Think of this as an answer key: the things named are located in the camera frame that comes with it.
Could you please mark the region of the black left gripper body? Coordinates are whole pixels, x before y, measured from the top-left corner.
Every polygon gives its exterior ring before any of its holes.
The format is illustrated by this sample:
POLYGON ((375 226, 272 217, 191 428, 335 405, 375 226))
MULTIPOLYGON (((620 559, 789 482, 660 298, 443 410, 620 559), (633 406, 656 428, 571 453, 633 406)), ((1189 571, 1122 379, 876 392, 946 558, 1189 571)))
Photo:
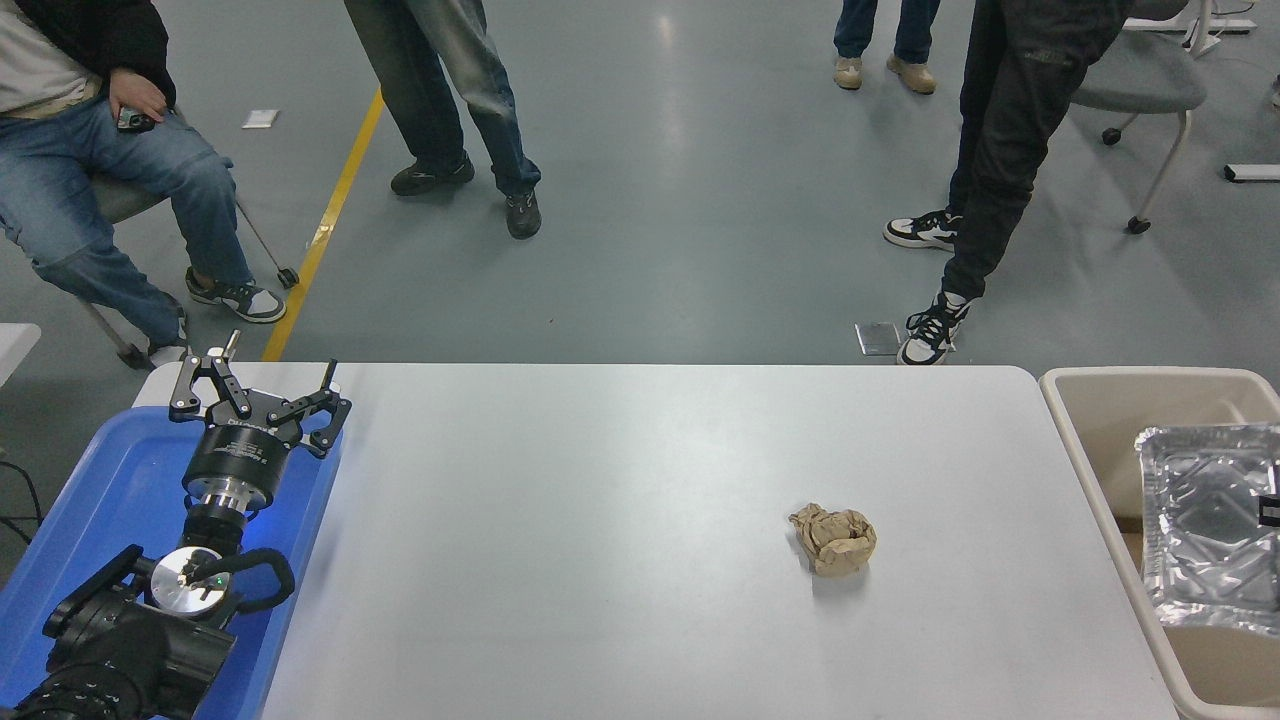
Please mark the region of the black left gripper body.
POLYGON ((206 428, 182 478, 188 496, 205 498, 227 484, 250 488, 251 500, 273 500, 282 483, 289 452, 300 442, 300 423, 268 424, 268 415, 288 401, 269 393, 250 393, 250 416, 242 419, 230 400, 205 413, 206 428))

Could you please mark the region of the seated person's left hand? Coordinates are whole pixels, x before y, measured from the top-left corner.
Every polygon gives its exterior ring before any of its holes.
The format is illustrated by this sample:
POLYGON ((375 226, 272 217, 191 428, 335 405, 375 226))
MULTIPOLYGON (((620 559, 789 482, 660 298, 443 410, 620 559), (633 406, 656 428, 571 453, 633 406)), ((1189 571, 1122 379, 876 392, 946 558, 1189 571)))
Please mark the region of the seated person's left hand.
POLYGON ((109 73, 108 87, 114 120, 119 120, 123 108, 145 114, 157 124, 165 120, 168 100, 163 91, 142 74, 124 67, 114 68, 109 73))

